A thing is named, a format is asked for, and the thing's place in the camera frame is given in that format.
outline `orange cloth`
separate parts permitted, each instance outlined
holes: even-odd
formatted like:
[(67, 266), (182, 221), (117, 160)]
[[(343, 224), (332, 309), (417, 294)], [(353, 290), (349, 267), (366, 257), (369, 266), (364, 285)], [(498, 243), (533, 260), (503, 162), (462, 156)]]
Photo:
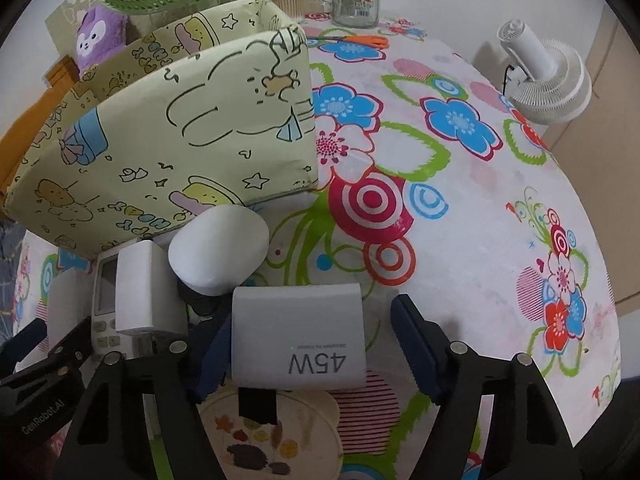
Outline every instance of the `orange cloth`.
[(22, 158), (47, 118), (78, 82), (78, 67), (73, 59), (65, 56), (45, 78), (50, 88), (11, 125), (3, 137), (0, 137), (0, 218), (4, 218), (4, 198)]

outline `purple plush toy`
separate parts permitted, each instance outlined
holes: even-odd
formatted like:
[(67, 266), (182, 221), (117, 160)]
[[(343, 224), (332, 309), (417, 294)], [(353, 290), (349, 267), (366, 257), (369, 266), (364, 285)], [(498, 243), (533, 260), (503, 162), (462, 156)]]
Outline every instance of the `purple plush toy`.
[(117, 54), (127, 44), (127, 17), (100, 5), (89, 8), (78, 29), (78, 68), (83, 74), (92, 66)]

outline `white wall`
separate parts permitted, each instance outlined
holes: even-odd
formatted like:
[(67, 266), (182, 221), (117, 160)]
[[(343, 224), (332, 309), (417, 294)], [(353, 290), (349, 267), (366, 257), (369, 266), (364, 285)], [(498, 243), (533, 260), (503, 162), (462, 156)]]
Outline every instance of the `white wall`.
[(44, 20), (64, 0), (32, 0), (0, 48), (0, 137), (46, 89), (60, 55)]
[(620, 363), (622, 378), (640, 377), (640, 310), (625, 314), (618, 319), (620, 328)]
[(383, 9), (420, 22), (494, 84), (501, 82), (506, 66), (495, 39), (504, 22), (518, 17), (539, 37), (565, 41), (586, 57), (603, 5), (604, 0), (382, 0)]

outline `white desk fan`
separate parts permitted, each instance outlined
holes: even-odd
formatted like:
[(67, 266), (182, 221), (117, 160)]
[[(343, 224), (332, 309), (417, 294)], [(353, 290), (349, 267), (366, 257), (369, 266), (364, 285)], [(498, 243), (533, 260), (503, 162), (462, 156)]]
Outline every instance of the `white desk fan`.
[(507, 74), (505, 94), (529, 121), (565, 123), (584, 111), (591, 99), (591, 77), (573, 47), (540, 41), (521, 20), (505, 23), (498, 39), (518, 65)]

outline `fan cord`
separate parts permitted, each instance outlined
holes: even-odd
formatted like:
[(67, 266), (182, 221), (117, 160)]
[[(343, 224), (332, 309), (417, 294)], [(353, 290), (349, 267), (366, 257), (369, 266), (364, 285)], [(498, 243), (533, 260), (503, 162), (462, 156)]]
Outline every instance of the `fan cord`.
[(514, 67), (512, 64), (508, 64), (507, 68), (504, 69), (504, 78), (502, 80), (502, 95), (504, 95), (507, 90), (507, 74), (509, 73), (509, 69), (516, 70), (516, 67)]

